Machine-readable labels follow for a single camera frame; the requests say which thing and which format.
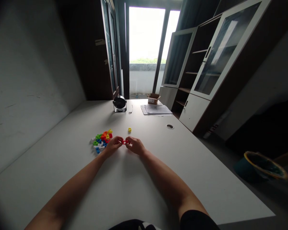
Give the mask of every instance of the cable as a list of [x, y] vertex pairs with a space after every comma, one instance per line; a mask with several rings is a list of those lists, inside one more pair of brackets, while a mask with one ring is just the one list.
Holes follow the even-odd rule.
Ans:
[[129, 112], [129, 114], [132, 114], [132, 111], [133, 111], [133, 105], [131, 105], [132, 106], [132, 110], [131, 110], [131, 112]]

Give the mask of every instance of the black fan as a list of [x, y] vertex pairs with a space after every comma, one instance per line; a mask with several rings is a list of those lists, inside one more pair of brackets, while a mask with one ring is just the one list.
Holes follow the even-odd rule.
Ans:
[[114, 112], [126, 112], [127, 101], [123, 96], [116, 96], [113, 100]]

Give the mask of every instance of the desk surface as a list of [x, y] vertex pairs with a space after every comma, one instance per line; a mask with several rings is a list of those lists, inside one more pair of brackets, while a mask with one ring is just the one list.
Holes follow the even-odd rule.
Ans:
[[[174, 116], [114, 113], [112, 101], [87, 101], [0, 174], [0, 218], [7, 229], [23, 229], [47, 201], [95, 157], [91, 138], [110, 128], [114, 135], [140, 138], [192, 189], [217, 224], [273, 216], [231, 171]], [[173, 229], [169, 210], [137, 155], [122, 146], [98, 172], [68, 229], [109, 229], [128, 219]]]

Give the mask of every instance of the balcony wall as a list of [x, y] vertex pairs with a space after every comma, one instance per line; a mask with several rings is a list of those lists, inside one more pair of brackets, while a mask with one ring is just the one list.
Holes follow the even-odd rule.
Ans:
[[[152, 92], [157, 64], [129, 64], [130, 95], [146, 95]], [[160, 91], [165, 64], [160, 65], [156, 93]]]

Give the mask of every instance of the trash bin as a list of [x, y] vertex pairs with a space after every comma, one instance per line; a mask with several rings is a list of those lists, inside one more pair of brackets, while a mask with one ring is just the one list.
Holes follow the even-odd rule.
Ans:
[[260, 153], [247, 151], [234, 165], [235, 172], [245, 181], [258, 183], [267, 180], [288, 180], [288, 173], [270, 158]]

